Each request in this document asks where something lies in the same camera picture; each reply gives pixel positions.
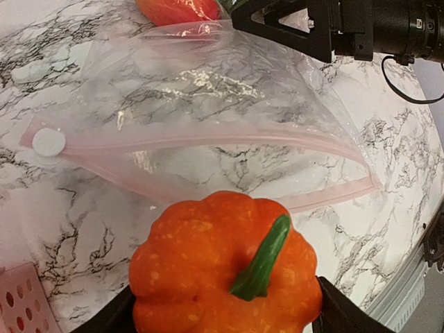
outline pink perforated basket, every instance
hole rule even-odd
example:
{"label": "pink perforated basket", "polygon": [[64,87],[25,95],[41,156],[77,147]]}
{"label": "pink perforated basket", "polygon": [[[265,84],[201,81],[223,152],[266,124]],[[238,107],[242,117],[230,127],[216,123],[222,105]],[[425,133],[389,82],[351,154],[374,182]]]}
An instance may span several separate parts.
{"label": "pink perforated basket", "polygon": [[33,264],[0,267],[0,333],[60,333]]}

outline marble countertop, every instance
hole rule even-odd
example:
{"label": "marble countertop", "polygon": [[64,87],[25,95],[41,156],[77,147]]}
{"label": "marble countertop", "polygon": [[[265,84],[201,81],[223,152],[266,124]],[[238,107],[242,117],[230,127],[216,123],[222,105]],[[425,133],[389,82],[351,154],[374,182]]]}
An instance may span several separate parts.
{"label": "marble countertop", "polygon": [[[0,266],[36,263],[63,332],[125,286],[152,203],[81,168],[42,169],[18,142],[34,114],[78,87],[95,32],[114,10],[126,22],[123,36],[151,27],[120,1],[0,0]],[[318,274],[364,309],[419,240],[444,186],[428,107],[392,93],[380,62],[339,58],[319,67],[350,111],[384,190],[293,217],[318,253]],[[389,73],[423,97],[410,68],[390,65]]]}

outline black cable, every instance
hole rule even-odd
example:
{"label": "black cable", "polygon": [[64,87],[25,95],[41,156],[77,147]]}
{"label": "black cable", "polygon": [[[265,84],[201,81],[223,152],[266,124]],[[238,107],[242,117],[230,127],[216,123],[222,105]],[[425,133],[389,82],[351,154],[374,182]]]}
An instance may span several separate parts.
{"label": "black cable", "polygon": [[[421,100],[418,100],[418,99],[413,99],[413,98],[411,98],[410,96],[407,96],[405,93],[401,92],[397,87],[395,87],[395,85],[394,85],[392,82],[390,82],[389,78],[387,77],[386,70],[385,70],[385,68],[384,68],[384,63],[385,63],[388,59],[396,60],[396,57],[393,56],[393,55],[388,55],[388,56],[386,56],[386,57],[382,60],[382,63],[381,63],[381,66],[382,66],[382,74],[384,75],[384,77],[385,77],[385,79],[386,79],[386,82],[387,82],[388,86],[390,87],[390,89],[392,89],[393,92],[394,92],[395,94],[397,94],[399,97],[401,97],[402,99],[406,100],[407,102],[410,102],[410,103],[413,103],[413,104],[421,104],[421,105],[424,105],[424,104],[433,104],[433,103],[436,103],[436,102],[442,101],[442,100],[444,99],[444,93],[443,93],[443,95],[442,95],[441,97],[439,97],[438,99],[426,99],[426,100],[424,100],[424,101],[421,101]],[[444,71],[444,64],[441,64],[441,69]]]}

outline plastic bag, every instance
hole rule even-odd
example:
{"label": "plastic bag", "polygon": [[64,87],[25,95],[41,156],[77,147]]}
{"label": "plastic bag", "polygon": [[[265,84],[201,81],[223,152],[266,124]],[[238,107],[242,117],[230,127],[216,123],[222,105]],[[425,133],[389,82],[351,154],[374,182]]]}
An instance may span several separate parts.
{"label": "plastic bag", "polygon": [[84,78],[23,145],[167,204],[226,189],[299,212],[380,186],[311,60],[228,21],[155,28],[90,58]]}

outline green stem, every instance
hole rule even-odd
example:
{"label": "green stem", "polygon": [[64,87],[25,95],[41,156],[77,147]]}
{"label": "green stem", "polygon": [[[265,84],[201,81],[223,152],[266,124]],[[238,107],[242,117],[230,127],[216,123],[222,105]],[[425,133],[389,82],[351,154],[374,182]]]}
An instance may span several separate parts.
{"label": "green stem", "polygon": [[271,271],[290,233],[291,218],[282,215],[271,227],[250,265],[237,276],[230,293],[242,300],[251,301],[266,297]]}

